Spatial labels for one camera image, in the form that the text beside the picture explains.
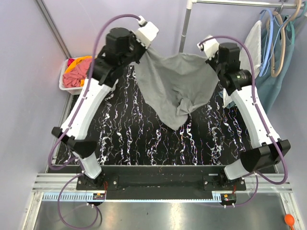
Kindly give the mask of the grey t shirt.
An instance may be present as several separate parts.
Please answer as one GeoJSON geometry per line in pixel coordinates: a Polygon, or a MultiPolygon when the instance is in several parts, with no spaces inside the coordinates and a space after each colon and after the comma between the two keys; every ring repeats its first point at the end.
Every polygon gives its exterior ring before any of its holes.
{"type": "Polygon", "coordinates": [[[206,58],[194,54],[163,57],[149,48],[134,69],[144,101],[172,130],[209,102],[218,83],[206,58]]]}

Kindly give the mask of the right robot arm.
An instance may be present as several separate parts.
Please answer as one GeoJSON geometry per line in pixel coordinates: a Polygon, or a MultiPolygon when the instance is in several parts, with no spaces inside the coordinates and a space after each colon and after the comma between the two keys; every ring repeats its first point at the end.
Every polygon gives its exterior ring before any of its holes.
{"type": "Polygon", "coordinates": [[[240,49],[235,43],[214,43],[207,63],[215,70],[220,83],[239,109],[247,127],[252,148],[224,168],[228,180],[235,180],[254,171],[281,162],[289,151],[288,140],[280,136],[269,122],[252,84],[250,71],[241,69],[240,49]]]}

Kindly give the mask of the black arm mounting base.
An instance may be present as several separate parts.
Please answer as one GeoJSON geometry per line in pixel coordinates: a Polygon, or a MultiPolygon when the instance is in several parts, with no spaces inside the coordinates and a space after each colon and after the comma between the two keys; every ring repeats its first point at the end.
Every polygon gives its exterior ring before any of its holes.
{"type": "Polygon", "coordinates": [[[103,166],[96,179],[81,176],[77,190],[102,191],[107,201],[216,201],[214,192],[246,191],[241,178],[228,181],[223,166],[103,166]]]}

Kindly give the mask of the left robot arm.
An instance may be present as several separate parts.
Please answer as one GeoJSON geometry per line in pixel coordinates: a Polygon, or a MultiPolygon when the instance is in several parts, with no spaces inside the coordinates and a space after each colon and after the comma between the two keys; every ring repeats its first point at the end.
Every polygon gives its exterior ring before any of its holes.
{"type": "Polygon", "coordinates": [[[96,179],[102,172],[94,153],[97,142],[86,138],[91,121],[125,67],[139,62],[156,35],[144,27],[135,32],[121,27],[111,29],[106,35],[106,44],[93,62],[93,74],[86,78],[69,117],[60,127],[52,129],[52,134],[81,162],[90,179],[96,179]]]}

